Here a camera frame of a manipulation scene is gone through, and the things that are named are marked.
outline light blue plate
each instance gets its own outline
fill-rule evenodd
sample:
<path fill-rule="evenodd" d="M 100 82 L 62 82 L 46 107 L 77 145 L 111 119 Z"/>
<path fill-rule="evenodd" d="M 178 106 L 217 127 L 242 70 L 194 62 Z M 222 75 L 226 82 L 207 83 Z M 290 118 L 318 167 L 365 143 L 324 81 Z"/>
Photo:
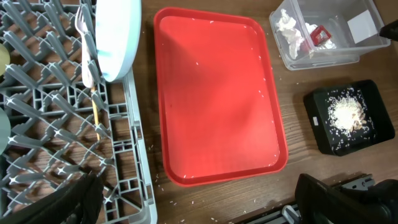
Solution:
<path fill-rule="evenodd" d="M 97 0 L 95 35 L 98 62 L 107 82 L 127 74 L 136 56 L 141 0 Z"/>

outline red tray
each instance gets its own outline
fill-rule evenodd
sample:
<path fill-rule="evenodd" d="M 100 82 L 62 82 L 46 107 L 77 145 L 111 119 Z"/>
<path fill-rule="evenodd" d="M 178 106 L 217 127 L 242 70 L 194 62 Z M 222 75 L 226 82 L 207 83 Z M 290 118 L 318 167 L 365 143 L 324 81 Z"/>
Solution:
<path fill-rule="evenodd" d="M 171 7 L 154 23 L 168 177 L 194 186 L 282 170 L 289 153 L 261 26 Z"/>

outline black tray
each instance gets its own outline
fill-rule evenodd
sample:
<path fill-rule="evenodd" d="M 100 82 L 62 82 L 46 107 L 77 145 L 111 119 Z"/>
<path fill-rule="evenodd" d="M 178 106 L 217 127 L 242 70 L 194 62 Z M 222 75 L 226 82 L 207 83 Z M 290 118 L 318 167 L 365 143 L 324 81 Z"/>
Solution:
<path fill-rule="evenodd" d="M 356 96 L 364 108 L 366 130 L 360 129 L 350 137 L 336 133 L 328 124 L 328 102 L 331 96 L 342 96 L 349 93 Z M 372 80 L 363 80 L 348 85 L 318 88 L 304 96 L 311 127 L 317 140 L 319 150 L 324 154 L 344 156 L 365 147 L 393 139 L 395 130 L 381 99 L 379 90 Z"/>

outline wooden table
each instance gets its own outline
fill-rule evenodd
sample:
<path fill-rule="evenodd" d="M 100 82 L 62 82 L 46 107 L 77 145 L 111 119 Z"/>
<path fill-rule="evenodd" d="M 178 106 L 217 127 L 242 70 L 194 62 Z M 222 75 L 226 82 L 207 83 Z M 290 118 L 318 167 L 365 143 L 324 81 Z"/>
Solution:
<path fill-rule="evenodd" d="M 293 201 L 295 186 L 301 173 L 308 173 L 330 185 L 360 173 L 373 174 L 378 182 L 384 179 L 398 179 L 397 138 L 344 157 L 323 155 L 317 148 L 303 104 L 303 95 L 316 87 L 372 79 L 378 85 L 394 127 L 397 127 L 398 47 L 392 45 L 368 53 L 361 57 L 359 63 L 352 65 L 291 72 L 279 58 L 269 24 L 269 14 L 276 10 L 281 2 L 142 1 L 142 34 L 133 69 L 146 146 L 154 145 L 147 154 L 154 183 L 158 223 L 178 223 L 181 220 L 185 220 L 184 223 L 215 223 L 215 220 L 218 220 L 218 223 L 237 223 L 245 217 L 264 213 L 272 207 L 276 208 Z M 378 0 L 375 3 L 385 23 L 396 19 L 394 13 L 398 8 L 398 2 L 387 3 Z M 155 13 L 167 6 L 251 17 L 269 34 L 266 35 L 267 44 L 289 145 L 289 161 L 284 170 L 278 174 L 190 188 L 178 187 L 167 178 L 160 142 L 153 30 Z"/>

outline white label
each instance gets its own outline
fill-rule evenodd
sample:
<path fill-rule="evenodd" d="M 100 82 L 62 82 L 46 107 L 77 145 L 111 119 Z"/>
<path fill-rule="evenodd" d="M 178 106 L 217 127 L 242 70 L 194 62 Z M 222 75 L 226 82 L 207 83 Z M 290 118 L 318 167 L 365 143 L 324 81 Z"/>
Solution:
<path fill-rule="evenodd" d="M 377 34 L 377 29 L 369 10 L 350 19 L 348 21 L 348 26 L 353 35 L 355 44 Z"/>
<path fill-rule="evenodd" d="M 319 125 L 319 124 L 318 124 L 318 118 L 317 118 L 317 117 L 312 117 L 312 119 L 313 119 L 314 125 L 315 125 L 315 126 L 318 126 L 318 125 Z"/>

